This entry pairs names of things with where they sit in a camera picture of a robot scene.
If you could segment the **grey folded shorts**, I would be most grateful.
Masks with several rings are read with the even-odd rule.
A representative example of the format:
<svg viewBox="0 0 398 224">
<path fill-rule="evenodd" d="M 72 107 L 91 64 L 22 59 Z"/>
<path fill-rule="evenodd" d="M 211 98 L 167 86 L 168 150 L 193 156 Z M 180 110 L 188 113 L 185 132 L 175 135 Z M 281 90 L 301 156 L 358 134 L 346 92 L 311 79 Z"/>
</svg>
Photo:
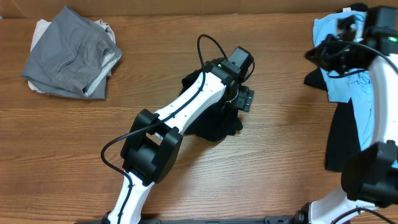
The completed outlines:
<svg viewBox="0 0 398 224">
<path fill-rule="evenodd" d="M 21 76 L 49 95 L 103 100 L 121 56 L 104 27 L 65 6 L 30 51 Z"/>
</svg>

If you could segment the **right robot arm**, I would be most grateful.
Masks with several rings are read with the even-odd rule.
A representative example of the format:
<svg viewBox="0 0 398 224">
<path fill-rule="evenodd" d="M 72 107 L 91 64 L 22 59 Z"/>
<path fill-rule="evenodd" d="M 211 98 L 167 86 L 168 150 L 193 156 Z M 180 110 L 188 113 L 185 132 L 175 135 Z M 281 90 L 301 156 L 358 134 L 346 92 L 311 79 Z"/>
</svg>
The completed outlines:
<svg viewBox="0 0 398 224">
<path fill-rule="evenodd" d="M 345 9 L 315 22 L 305 58 L 351 98 L 361 150 L 345 163 L 337 189 L 310 202 L 295 223 L 346 223 L 397 203 L 397 9 Z"/>
</svg>

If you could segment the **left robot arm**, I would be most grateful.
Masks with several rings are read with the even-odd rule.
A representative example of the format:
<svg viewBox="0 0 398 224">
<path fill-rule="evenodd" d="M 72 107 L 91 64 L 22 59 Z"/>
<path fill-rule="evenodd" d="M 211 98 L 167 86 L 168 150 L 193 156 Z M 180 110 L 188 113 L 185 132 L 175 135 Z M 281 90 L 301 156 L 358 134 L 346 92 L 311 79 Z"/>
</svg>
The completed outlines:
<svg viewBox="0 0 398 224">
<path fill-rule="evenodd" d="M 254 92 L 243 83 L 255 67 L 253 56 L 236 47 L 228 58 L 205 62 L 184 81 L 176 100 L 151 113 L 142 110 L 123 140 L 124 177 L 115 207 L 102 223 L 139 223 L 141 211 L 153 185 L 171 170 L 178 156 L 183 135 L 195 134 L 217 142 L 242 130 L 239 111 L 248 112 Z"/>
</svg>

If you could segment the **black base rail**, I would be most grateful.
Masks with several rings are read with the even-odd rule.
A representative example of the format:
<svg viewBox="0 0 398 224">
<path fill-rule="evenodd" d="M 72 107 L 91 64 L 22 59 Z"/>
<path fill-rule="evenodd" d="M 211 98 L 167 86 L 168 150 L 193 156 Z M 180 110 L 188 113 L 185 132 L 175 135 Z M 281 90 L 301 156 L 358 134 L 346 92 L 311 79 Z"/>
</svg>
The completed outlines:
<svg viewBox="0 0 398 224">
<path fill-rule="evenodd" d="M 266 216 L 264 218 L 243 218 L 243 219 L 212 219 L 212 220 L 141 220 L 139 224 L 292 224 L 294 217 Z"/>
</svg>

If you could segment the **white folded garment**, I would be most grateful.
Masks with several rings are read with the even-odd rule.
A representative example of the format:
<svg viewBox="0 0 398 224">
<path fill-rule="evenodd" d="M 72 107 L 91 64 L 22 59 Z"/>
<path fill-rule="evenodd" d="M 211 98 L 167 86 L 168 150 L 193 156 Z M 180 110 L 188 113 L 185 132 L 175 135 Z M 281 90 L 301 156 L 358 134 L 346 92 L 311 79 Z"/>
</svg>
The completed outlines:
<svg viewBox="0 0 398 224">
<path fill-rule="evenodd" d="M 35 47 L 36 43 L 39 41 L 39 39 L 41 38 L 41 36 L 44 34 L 44 32 L 47 30 L 48 26 L 51 24 L 51 22 L 46 21 L 44 19 L 39 20 L 36 23 L 36 27 L 35 27 L 35 31 L 34 34 L 32 36 L 32 42 L 31 42 L 31 46 L 30 46 L 30 51 L 32 51 L 32 49 Z M 109 23 L 104 22 L 102 19 L 99 19 L 97 21 L 95 21 L 95 24 L 99 25 L 102 29 L 104 29 L 104 31 L 107 33 L 108 37 L 114 42 L 116 43 L 116 36 L 113 32 L 113 30 L 111 29 Z M 31 90 L 34 90 L 38 93 L 44 93 L 43 91 L 40 91 L 33 83 L 31 83 L 30 81 L 28 81 L 28 86 Z"/>
</svg>

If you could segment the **light blue t-shirt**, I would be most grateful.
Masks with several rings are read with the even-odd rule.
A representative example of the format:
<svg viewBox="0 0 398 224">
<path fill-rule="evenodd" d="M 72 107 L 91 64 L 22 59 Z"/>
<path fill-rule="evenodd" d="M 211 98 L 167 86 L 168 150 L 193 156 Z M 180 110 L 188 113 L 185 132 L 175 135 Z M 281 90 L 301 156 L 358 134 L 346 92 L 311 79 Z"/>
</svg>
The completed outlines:
<svg viewBox="0 0 398 224">
<path fill-rule="evenodd" d="M 315 70 L 328 100 L 337 103 L 328 136 L 325 169 L 343 171 L 353 156 L 371 145 L 374 134 L 374 92 L 368 72 L 336 78 L 336 72 Z"/>
</svg>

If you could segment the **black t-shirt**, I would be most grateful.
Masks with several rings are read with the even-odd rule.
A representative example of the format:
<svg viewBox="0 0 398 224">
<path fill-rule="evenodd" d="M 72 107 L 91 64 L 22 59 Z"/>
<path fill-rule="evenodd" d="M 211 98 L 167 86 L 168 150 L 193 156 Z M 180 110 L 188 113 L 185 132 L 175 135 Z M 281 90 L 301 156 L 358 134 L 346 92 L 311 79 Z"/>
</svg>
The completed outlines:
<svg viewBox="0 0 398 224">
<path fill-rule="evenodd" d="M 217 102 L 202 112 L 184 134 L 218 142 L 226 136 L 234 136 L 242 129 L 243 124 L 238 118 L 238 110 L 230 104 Z"/>
</svg>

